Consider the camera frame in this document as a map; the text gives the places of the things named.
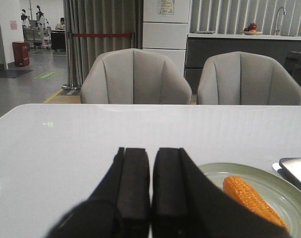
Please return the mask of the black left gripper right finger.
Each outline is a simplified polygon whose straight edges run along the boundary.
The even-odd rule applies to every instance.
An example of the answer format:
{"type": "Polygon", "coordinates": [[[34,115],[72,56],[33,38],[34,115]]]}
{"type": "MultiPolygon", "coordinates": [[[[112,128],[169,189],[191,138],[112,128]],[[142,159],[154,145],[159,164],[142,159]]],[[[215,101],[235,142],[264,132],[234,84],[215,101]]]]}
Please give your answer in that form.
{"type": "Polygon", "coordinates": [[[282,227],[226,195],[187,152],[160,148],[153,168],[154,238],[288,238],[282,227]]]}

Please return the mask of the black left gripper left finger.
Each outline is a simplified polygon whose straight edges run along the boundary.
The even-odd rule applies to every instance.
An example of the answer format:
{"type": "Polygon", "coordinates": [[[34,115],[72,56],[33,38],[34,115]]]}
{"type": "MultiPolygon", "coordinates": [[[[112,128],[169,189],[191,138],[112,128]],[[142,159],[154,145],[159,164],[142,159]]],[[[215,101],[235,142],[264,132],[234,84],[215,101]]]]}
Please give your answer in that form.
{"type": "Polygon", "coordinates": [[[68,211],[48,238],[146,238],[150,169],[145,149],[119,148],[89,198],[68,211]]]}

